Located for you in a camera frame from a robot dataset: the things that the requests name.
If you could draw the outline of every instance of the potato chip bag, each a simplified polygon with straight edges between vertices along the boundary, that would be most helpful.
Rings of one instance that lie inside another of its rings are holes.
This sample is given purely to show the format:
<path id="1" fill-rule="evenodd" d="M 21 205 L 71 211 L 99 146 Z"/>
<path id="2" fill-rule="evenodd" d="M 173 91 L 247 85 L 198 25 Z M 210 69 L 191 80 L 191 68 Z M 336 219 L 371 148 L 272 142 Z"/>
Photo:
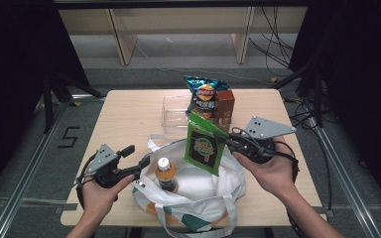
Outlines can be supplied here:
<path id="1" fill-rule="evenodd" d="M 228 84 L 218 79 L 193 76 L 185 76 L 185 81 L 192 94 L 188 113 L 195 111 L 207 120 L 212 119 L 217 106 L 215 94 L 227 90 Z"/>

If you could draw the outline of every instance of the chips bag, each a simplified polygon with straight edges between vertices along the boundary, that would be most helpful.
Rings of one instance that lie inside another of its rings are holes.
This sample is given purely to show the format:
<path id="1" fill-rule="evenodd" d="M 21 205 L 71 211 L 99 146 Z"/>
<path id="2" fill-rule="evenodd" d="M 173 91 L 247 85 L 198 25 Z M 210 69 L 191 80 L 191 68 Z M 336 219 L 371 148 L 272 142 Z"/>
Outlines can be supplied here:
<path id="1" fill-rule="evenodd" d="M 225 145 L 213 137 L 213 132 L 227 135 L 197 113 L 190 113 L 185 161 L 218 176 Z"/>
<path id="2" fill-rule="evenodd" d="M 192 94 L 188 113 L 195 111 L 206 120 L 211 120 L 217 106 L 215 94 L 227 90 L 228 84 L 218 79 L 193 76 L 185 76 L 185 81 Z"/>

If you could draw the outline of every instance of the wooden table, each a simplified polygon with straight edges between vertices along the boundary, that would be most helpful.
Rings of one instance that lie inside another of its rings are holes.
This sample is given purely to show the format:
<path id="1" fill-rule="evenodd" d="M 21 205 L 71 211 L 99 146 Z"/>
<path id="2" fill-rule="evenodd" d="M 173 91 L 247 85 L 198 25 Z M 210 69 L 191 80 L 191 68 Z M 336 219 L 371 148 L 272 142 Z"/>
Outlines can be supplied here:
<path id="1" fill-rule="evenodd" d="M 291 125 L 279 91 L 275 89 L 233 89 L 233 93 L 236 101 L 232 126 L 244 128 L 253 115 Z M 102 143 L 106 143 L 114 151 L 135 145 L 135 153 L 127 158 L 122 158 L 119 168 L 136 166 L 144 155 L 151 152 L 147 148 L 150 134 L 165 133 L 165 128 L 161 123 L 164 97 L 190 94 L 187 89 L 110 91 L 100 112 L 78 174 L 85 161 L 95 153 Z M 183 138 L 186 135 L 186 130 L 183 130 Z M 300 161 L 300 172 L 296 181 L 300 193 L 311 206 L 321 207 L 317 190 L 296 135 L 287 135 L 285 139 Z M 246 173 L 246 182 L 246 194 L 236 201 L 237 226 L 289 226 L 286 209 L 280 200 L 263 190 L 249 172 Z M 105 217 L 102 225 L 161 226 L 156 216 L 146 213 L 138 206 L 132 196 L 132 188 L 133 186 L 129 185 L 119 193 L 118 201 L 114 202 L 112 210 Z M 74 189 L 66 203 L 78 203 Z M 81 214 L 80 205 L 77 210 L 66 210 L 63 212 L 61 222 L 63 225 L 75 225 Z M 227 218 L 223 219 L 217 226 L 226 226 L 228 222 Z M 171 222 L 169 225 L 183 226 L 175 222 Z"/>

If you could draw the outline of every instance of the transparent box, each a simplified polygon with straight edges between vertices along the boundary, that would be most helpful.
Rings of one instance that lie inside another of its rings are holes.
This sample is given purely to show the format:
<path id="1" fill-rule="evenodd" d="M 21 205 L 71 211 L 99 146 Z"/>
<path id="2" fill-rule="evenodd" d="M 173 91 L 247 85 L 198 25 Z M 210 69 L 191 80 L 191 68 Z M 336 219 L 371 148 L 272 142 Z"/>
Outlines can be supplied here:
<path id="1" fill-rule="evenodd" d="M 163 99 L 162 126 L 165 134 L 174 137 L 185 137 L 188 131 L 188 107 L 191 95 L 165 96 Z"/>

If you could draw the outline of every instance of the bottle cap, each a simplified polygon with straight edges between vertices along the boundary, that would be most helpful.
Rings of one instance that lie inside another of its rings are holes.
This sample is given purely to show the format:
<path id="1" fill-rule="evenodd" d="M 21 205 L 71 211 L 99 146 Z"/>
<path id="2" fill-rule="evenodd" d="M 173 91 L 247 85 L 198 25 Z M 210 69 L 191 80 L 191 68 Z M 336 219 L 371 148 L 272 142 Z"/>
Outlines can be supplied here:
<path id="1" fill-rule="evenodd" d="M 159 159 L 159 168 L 162 171 L 166 171 L 170 168 L 170 162 L 167 158 L 160 158 Z"/>

